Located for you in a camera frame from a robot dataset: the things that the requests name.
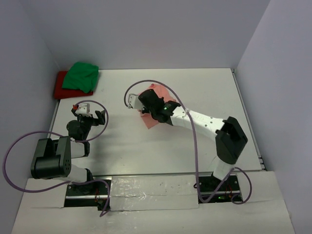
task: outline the white table surface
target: white table surface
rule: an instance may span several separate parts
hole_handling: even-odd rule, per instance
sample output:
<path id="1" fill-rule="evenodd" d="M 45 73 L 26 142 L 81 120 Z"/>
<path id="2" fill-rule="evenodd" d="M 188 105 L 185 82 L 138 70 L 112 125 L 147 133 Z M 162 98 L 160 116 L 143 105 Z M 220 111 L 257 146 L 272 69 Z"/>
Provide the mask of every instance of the white table surface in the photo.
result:
<path id="1" fill-rule="evenodd" d="M 102 103 L 109 112 L 109 124 L 99 138 L 91 141 L 90 155 L 72 159 L 72 163 L 91 170 L 93 175 L 137 175 L 193 173 L 195 171 L 192 132 L 180 127 L 158 124 L 148 130 L 138 111 L 123 104 L 125 90 L 142 79 L 156 79 L 170 86 L 191 110 L 227 119 L 237 118 L 248 143 L 237 166 L 261 170 L 246 116 L 230 69 L 147 69 L 102 70 L 93 96 L 62 99 L 53 132 L 67 135 L 66 124 L 75 119 L 73 104 L 84 99 Z M 130 93 L 140 93 L 150 83 L 139 84 Z M 91 113 L 101 110 L 91 103 Z M 89 137 L 101 131 L 92 127 Z M 199 170 L 211 172 L 216 156 L 215 143 L 197 134 Z"/>
<path id="2" fill-rule="evenodd" d="M 294 234 L 274 172 L 249 172 L 253 194 L 244 205 L 200 204 L 198 209 L 109 212 L 96 207 L 64 208 L 66 186 L 24 193 L 12 234 Z M 238 173 L 244 199 L 249 185 Z M 57 180 L 29 179 L 26 189 Z"/>

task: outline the white wall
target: white wall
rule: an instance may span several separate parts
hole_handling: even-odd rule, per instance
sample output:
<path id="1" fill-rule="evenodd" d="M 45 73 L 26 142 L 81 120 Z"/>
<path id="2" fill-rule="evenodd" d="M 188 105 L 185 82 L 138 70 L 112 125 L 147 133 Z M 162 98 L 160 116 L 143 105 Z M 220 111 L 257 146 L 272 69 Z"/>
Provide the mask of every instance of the white wall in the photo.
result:
<path id="1" fill-rule="evenodd" d="M 311 9 L 311 0 L 271 0 L 237 68 L 260 152 L 297 234 L 312 233 Z"/>
<path id="2" fill-rule="evenodd" d="M 236 67 L 269 0 L 20 0 L 60 67 Z"/>
<path id="3" fill-rule="evenodd" d="M 0 1 L 0 161 L 9 145 L 29 131 L 48 130 L 58 67 L 18 0 Z M 10 178 L 25 187 L 40 136 L 17 144 L 9 156 Z M 0 233 L 11 233 L 22 193 L 0 176 Z"/>

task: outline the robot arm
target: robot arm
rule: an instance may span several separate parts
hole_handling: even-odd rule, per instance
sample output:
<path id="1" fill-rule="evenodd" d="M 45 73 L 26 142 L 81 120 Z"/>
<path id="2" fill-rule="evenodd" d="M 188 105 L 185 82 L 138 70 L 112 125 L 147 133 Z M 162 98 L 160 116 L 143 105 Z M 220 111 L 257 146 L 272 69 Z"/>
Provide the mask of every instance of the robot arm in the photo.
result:
<path id="1" fill-rule="evenodd" d="M 161 123 L 192 130 L 190 118 L 180 104 L 174 101 L 164 102 L 153 89 L 148 89 L 140 95 L 130 94 L 128 101 L 129 108 L 150 113 L 153 119 Z M 187 111 L 192 117 L 196 132 L 215 141 L 218 162 L 213 176 L 222 180 L 234 167 L 248 141 L 245 133 L 233 117 L 225 120 Z"/>
<path id="2" fill-rule="evenodd" d="M 31 175 L 35 179 L 58 179 L 73 182 L 86 182 L 93 180 L 90 170 L 79 168 L 71 163 L 71 138 L 82 141 L 84 156 L 90 152 L 90 143 L 86 141 L 92 126 L 104 125 L 104 111 L 95 111 L 98 118 L 90 114 L 90 104 L 81 103 L 73 106 L 72 113 L 77 120 L 70 121 L 66 128 L 68 136 L 59 139 L 40 139 L 37 143 Z"/>

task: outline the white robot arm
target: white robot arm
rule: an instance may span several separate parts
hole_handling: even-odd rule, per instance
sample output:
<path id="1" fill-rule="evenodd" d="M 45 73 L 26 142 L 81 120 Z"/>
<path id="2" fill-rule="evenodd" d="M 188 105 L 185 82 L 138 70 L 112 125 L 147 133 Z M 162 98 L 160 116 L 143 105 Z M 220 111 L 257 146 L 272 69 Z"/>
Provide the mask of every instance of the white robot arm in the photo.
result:
<path id="1" fill-rule="evenodd" d="M 152 118 L 172 126 L 185 127 L 192 130 L 191 121 L 185 110 L 174 101 L 164 102 L 153 89 L 140 95 L 129 94 L 129 108 L 142 113 L 150 113 Z M 186 110 L 192 117 L 195 130 L 216 143 L 217 164 L 213 176 L 223 180 L 235 166 L 237 159 L 247 143 L 247 137 L 238 121 L 229 117 L 227 120 L 206 116 L 195 111 Z"/>

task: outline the pink cloth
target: pink cloth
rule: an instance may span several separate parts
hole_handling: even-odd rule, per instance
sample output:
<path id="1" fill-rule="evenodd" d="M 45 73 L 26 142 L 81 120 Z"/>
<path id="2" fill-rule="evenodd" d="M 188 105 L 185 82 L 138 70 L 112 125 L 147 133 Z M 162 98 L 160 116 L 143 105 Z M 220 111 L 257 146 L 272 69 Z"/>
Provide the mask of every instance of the pink cloth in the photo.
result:
<path id="1" fill-rule="evenodd" d="M 168 90 L 160 84 L 151 84 L 150 87 L 148 87 L 147 89 L 154 89 L 158 97 L 164 97 L 165 102 L 176 101 L 173 97 L 170 96 Z M 151 114 L 141 114 L 141 118 L 148 129 L 154 127 L 159 123 L 157 120 L 154 120 L 152 118 Z"/>

